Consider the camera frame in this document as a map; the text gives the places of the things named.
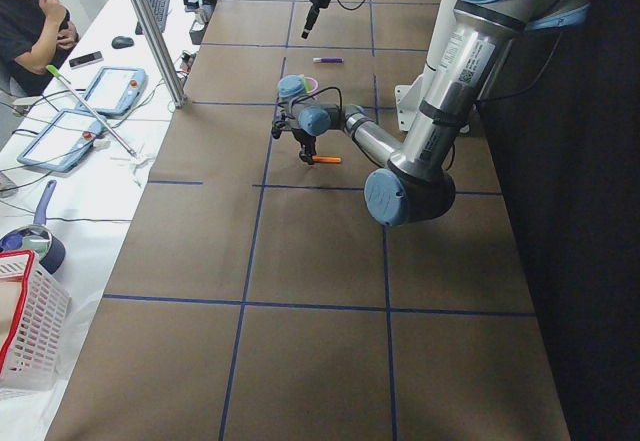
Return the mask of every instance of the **smartphone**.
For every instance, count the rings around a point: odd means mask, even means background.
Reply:
[[[78,56],[69,60],[69,66],[71,69],[80,68],[88,64],[99,63],[102,61],[102,53],[96,51],[95,53],[85,54],[84,56]]]

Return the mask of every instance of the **orange marker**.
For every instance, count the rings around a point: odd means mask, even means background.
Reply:
[[[314,163],[320,164],[340,164],[342,163],[342,158],[338,156],[312,156]]]

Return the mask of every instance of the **computer mouse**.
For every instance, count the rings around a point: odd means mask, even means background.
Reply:
[[[111,47],[113,49],[128,48],[129,46],[133,45],[133,39],[128,36],[116,36],[111,40]]]

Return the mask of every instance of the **person's hand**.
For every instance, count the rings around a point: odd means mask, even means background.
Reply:
[[[67,8],[58,0],[40,0],[38,4],[47,19],[58,24],[62,23],[67,16]]]
[[[65,50],[69,50],[75,47],[76,39],[78,38],[78,30],[76,29],[76,25],[71,21],[68,21],[69,27],[67,29],[61,29],[58,31],[58,41],[56,45]]]

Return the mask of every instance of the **white desk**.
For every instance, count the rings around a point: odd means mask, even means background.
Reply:
[[[189,38],[192,22],[193,15],[184,12],[182,0],[171,0],[164,39],[171,58],[176,61],[183,50],[194,52],[198,49],[191,44]],[[148,83],[139,100],[145,99],[161,81],[161,75],[146,39],[134,34],[135,25],[136,17],[129,0],[109,0],[72,54],[73,57],[100,50],[104,61],[76,70],[71,70],[65,63],[61,72],[74,87],[80,89],[89,84],[101,66],[141,67],[147,72]],[[135,45],[120,50],[113,49],[111,39],[116,35],[134,38]],[[63,89],[61,84],[54,80],[45,94]],[[71,108],[76,104],[70,95],[54,97],[52,103],[57,108]],[[52,107],[40,103],[31,110],[29,117],[48,121],[54,114]],[[155,156],[171,120],[171,114],[171,97],[166,87],[161,85],[152,101],[136,110],[118,128],[118,132],[134,149]],[[20,127],[40,131],[44,126],[41,122],[26,119]],[[31,139],[28,136],[14,135],[0,152],[0,169],[18,166],[16,157]],[[33,211],[47,179],[53,177],[58,184],[47,210],[48,218],[130,220],[140,200],[142,187],[134,182],[129,163],[114,159],[127,158],[124,149],[111,136],[107,135],[106,139],[111,139],[108,147],[90,151],[71,172],[54,173],[31,186],[20,188],[16,195],[4,200]],[[147,163],[137,171],[142,186],[146,183],[151,164],[152,162]],[[23,185],[36,180],[44,173],[45,171],[40,169],[20,168],[7,174],[17,185]],[[32,218],[31,214],[0,204],[0,233],[4,234],[30,224]],[[0,390],[0,439],[3,441],[44,439],[62,399],[129,223],[50,220],[47,226],[67,250],[66,258],[54,277],[69,291],[72,300],[60,351],[61,374],[50,391],[16,395],[14,392]]]

